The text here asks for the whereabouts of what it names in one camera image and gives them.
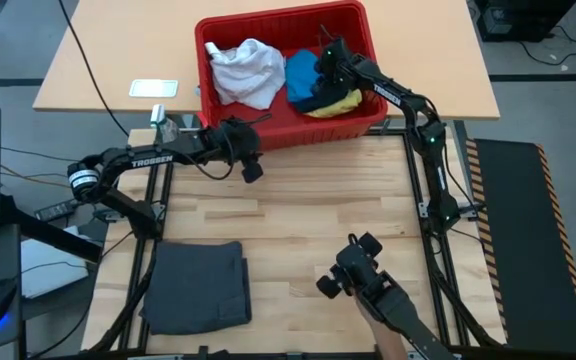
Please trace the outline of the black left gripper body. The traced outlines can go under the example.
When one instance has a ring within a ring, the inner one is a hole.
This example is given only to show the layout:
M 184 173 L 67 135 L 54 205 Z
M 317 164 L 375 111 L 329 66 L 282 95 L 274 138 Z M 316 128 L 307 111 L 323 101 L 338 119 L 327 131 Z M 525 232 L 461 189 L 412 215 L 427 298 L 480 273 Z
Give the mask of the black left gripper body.
M 228 118 L 208 127 L 207 141 L 209 161 L 257 163 L 261 156 L 259 135 L 249 122 L 239 118 Z

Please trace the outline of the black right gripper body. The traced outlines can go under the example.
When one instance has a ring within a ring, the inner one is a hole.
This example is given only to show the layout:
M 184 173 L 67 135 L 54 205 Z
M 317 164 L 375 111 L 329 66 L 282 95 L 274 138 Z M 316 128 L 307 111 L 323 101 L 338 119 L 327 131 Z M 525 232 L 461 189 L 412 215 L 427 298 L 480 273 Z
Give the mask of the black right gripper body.
M 346 40 L 339 36 L 323 48 L 317 70 L 326 85 L 358 85 L 360 80 L 355 67 L 362 60 L 363 55 L 352 51 Z

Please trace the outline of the blue t-shirt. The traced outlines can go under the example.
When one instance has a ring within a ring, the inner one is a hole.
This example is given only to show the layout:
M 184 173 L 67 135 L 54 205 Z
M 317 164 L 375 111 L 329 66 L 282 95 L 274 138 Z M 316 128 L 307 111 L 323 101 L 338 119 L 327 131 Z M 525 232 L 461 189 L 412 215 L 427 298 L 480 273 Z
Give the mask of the blue t-shirt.
M 285 85 L 287 100 L 297 103 L 313 96 L 312 86 L 319 78 L 315 70 L 318 57 L 309 50 L 301 49 L 286 60 Z

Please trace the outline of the navy garment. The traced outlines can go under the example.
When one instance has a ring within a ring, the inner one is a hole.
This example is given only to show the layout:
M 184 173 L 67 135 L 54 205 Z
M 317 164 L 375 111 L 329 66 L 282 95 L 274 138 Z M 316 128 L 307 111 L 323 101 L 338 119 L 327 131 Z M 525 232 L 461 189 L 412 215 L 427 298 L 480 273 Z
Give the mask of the navy garment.
M 319 81 L 311 87 L 312 96 L 293 104 L 293 107 L 300 113 L 309 113 L 314 110 L 327 107 L 340 100 L 348 94 L 345 85 L 333 84 L 327 81 Z

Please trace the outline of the yellow garment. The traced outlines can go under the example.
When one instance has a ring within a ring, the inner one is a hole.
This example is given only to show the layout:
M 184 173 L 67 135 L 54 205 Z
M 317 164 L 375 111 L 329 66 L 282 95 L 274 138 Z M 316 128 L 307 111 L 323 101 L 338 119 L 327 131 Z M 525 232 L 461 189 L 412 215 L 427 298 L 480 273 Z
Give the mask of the yellow garment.
M 332 118 L 353 111 L 362 103 L 362 101 L 362 92 L 359 89 L 355 89 L 353 91 L 349 91 L 347 96 L 342 100 L 308 112 L 307 116 L 313 118 Z

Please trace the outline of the white button shirt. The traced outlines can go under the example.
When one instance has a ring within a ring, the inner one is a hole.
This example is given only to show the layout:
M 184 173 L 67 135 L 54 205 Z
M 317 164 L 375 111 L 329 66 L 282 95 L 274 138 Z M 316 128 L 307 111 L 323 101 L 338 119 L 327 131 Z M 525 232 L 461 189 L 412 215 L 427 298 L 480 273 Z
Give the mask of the white button shirt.
M 204 47 L 210 55 L 214 88 L 222 105 L 243 104 L 268 110 L 286 81 L 286 59 L 276 48 L 257 39 L 221 50 L 214 42 Z

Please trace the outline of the dark grey garment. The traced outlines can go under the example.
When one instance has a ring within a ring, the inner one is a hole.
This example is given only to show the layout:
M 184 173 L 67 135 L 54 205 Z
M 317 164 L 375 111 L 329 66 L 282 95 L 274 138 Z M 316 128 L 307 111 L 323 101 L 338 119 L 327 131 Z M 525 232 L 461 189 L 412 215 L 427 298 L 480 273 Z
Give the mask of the dark grey garment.
M 161 244 L 141 317 L 154 335 L 201 334 L 250 323 L 242 244 Z

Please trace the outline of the red plastic laundry basket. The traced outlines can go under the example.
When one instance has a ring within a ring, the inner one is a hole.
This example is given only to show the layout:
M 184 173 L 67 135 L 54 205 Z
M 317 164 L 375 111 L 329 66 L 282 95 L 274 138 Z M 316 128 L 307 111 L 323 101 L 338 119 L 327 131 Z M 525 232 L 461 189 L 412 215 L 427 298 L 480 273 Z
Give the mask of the red plastic laundry basket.
M 216 127 L 230 117 L 254 121 L 264 112 L 243 104 L 223 105 L 213 84 L 210 57 L 204 44 L 233 48 L 247 38 L 270 45 L 285 57 L 299 50 L 321 53 L 324 33 L 341 36 L 355 53 L 376 58 L 364 6 L 357 0 L 341 0 L 312 5 L 204 18 L 195 27 L 201 111 L 205 127 Z M 365 92 L 359 107 L 329 119 L 316 119 L 299 113 L 281 89 L 267 112 L 271 117 L 253 127 L 265 151 L 319 142 L 356 138 L 385 118 L 388 105 L 380 97 Z

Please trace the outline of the beige wooden desk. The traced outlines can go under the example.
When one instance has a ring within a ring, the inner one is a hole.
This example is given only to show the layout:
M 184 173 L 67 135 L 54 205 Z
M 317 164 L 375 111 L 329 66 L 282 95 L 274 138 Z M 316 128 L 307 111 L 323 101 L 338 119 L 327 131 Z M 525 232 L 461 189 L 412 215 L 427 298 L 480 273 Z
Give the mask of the beige wooden desk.
M 194 28 L 207 17 L 327 0 L 80 0 L 34 100 L 37 111 L 147 112 L 135 79 L 177 80 L 167 110 L 201 108 Z M 497 102 L 465 0 L 361 0 L 377 63 L 442 118 L 496 120 Z

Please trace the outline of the white rectangular phone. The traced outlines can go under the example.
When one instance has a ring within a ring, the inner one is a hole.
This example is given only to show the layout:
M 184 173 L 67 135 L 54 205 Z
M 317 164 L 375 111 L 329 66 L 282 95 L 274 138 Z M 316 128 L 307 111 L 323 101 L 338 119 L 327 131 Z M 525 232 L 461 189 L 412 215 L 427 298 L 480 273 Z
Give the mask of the white rectangular phone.
M 135 79 L 129 96 L 136 98 L 174 98 L 177 94 L 177 80 Z

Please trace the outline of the black computer case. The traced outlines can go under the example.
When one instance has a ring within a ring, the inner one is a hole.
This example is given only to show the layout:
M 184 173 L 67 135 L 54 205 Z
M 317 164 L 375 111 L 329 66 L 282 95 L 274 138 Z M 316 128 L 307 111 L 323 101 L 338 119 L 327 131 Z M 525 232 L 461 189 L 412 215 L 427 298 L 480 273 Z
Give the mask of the black computer case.
M 479 16 L 476 20 L 484 42 L 540 42 L 576 0 L 473 0 Z

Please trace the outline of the black power adapter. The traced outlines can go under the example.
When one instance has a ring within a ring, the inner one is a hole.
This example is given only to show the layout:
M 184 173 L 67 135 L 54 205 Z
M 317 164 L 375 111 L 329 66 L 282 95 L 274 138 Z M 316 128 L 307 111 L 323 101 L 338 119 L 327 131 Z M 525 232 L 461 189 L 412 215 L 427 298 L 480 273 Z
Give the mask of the black power adapter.
M 51 222 L 74 214 L 77 206 L 78 202 L 71 199 L 36 210 L 34 215 L 40 221 Z

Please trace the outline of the black diagonal beam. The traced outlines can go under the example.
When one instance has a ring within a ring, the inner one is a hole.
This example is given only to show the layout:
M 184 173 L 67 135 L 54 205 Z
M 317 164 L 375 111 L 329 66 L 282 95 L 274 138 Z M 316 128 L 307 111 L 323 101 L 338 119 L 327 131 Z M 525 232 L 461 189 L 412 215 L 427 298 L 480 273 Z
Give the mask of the black diagonal beam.
M 10 195 L 0 195 L 0 222 L 18 225 L 22 235 L 87 262 L 99 262 L 101 248 L 98 245 L 26 214 L 17 208 L 14 198 Z

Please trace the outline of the white paper sheet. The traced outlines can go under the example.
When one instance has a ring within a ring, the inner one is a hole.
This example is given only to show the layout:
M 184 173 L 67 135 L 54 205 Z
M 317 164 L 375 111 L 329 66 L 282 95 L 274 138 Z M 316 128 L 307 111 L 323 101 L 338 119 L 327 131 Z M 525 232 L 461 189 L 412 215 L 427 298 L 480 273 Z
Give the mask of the white paper sheet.
M 84 260 L 35 239 L 21 242 L 22 296 L 33 299 L 89 275 Z

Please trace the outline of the black hazard-striped floor mat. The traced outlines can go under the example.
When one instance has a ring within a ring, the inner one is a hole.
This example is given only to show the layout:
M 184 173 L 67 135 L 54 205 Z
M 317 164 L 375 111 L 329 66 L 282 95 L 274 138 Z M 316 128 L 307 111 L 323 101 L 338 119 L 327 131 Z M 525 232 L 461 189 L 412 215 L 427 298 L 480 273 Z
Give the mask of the black hazard-striped floor mat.
M 469 139 L 478 230 L 507 344 L 576 355 L 576 265 L 543 147 Z

